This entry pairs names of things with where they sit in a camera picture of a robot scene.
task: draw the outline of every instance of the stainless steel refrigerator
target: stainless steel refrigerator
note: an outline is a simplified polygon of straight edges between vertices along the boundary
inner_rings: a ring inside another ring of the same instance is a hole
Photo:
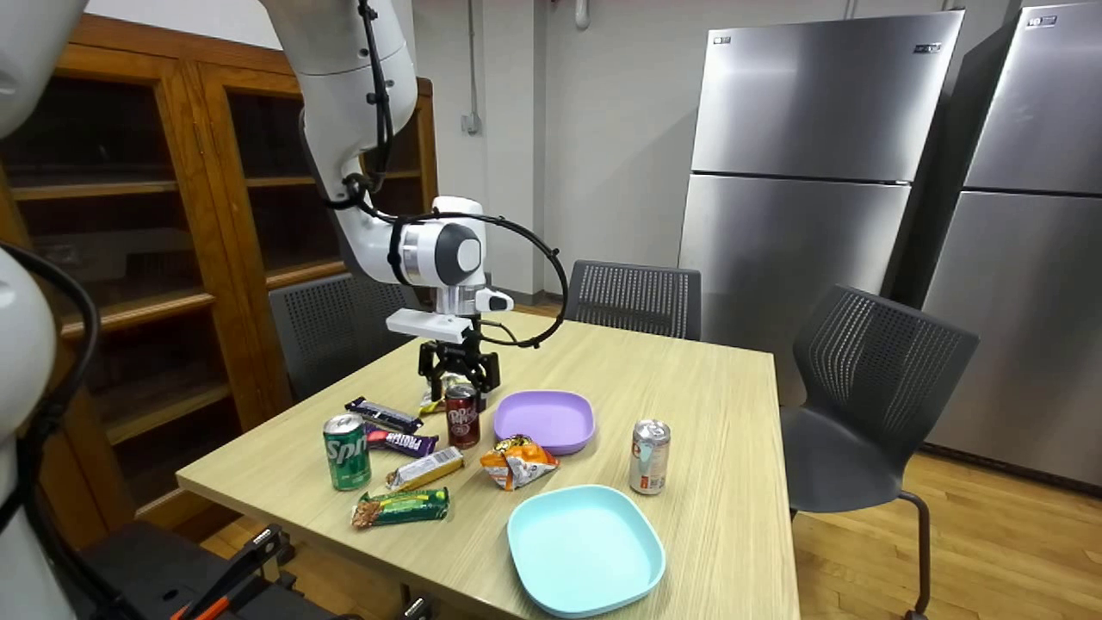
[[[931,441],[1102,487],[1102,6],[1025,6],[1006,35],[963,61],[996,85],[921,311],[982,345]]]
[[[709,30],[683,265],[703,337],[777,354],[827,286],[882,288],[962,12]]]

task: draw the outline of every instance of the black chair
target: black chair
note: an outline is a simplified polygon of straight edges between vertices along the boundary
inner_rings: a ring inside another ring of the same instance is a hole
[[[367,276],[335,276],[267,293],[287,382],[311,397],[375,362],[409,337],[388,335],[384,318],[409,304],[401,286]]]
[[[567,318],[700,341],[700,271],[574,261]]]
[[[794,335],[804,404],[785,419],[791,512],[838,512],[907,498],[919,512],[919,599],[931,603],[931,506],[902,469],[935,425],[975,335],[862,288],[828,288]]]

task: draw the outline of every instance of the blue plate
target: blue plate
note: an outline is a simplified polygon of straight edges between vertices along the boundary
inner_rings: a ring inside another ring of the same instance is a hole
[[[664,574],[655,527],[609,487],[531,497],[508,512],[505,536],[522,589],[553,618],[629,605]]]

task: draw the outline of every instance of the snack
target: snack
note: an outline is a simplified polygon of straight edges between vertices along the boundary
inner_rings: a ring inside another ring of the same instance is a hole
[[[350,531],[367,531],[380,523],[409,523],[409,521],[443,521],[448,516],[448,487],[418,489],[418,494],[388,494],[388,497],[362,497],[350,506]]]
[[[508,441],[498,441],[489,454],[479,457],[486,474],[498,487],[498,489],[519,489],[531,487],[538,479],[544,479],[546,472],[558,469],[553,454],[544,450],[538,441],[515,433]]]
[[[424,457],[436,448],[436,439],[429,439],[429,433],[398,433],[388,428],[367,428],[365,439],[373,448],[398,450],[398,454],[414,454],[414,457]]]
[[[459,448],[443,448],[434,454],[424,454],[418,462],[398,465],[396,472],[384,474],[384,487],[396,489],[418,489],[418,487],[429,487],[452,472],[460,469],[460,450]]]
[[[418,433],[421,428],[421,417],[373,407],[365,397],[346,399],[345,410],[359,412],[367,428],[393,428],[398,433]]]

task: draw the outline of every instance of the wooden table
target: wooden table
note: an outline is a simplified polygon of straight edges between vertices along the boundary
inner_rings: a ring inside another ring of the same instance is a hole
[[[515,335],[538,335],[546,318],[505,318]],[[629,428],[641,417],[671,425],[668,487],[634,497],[655,523],[668,571],[661,587],[617,618],[800,618],[794,562],[785,498],[783,432],[770,354],[564,324],[541,351],[498,351],[502,387],[483,412],[483,446],[467,469],[443,479],[448,521],[375,527],[354,534],[346,506],[359,494],[335,494],[319,428],[350,397],[393,410],[421,410],[426,387],[418,377],[418,345],[350,372],[336,387],[297,404],[212,454],[187,465],[178,484],[232,511],[275,521],[299,536],[345,549],[471,595],[508,618],[541,618],[508,565],[505,516],[544,489],[601,484],[628,497]],[[502,397],[519,389],[571,389],[594,410],[598,439],[560,469],[519,494],[497,489],[479,472],[489,450],[489,419]],[[373,484],[405,457],[373,450]]]

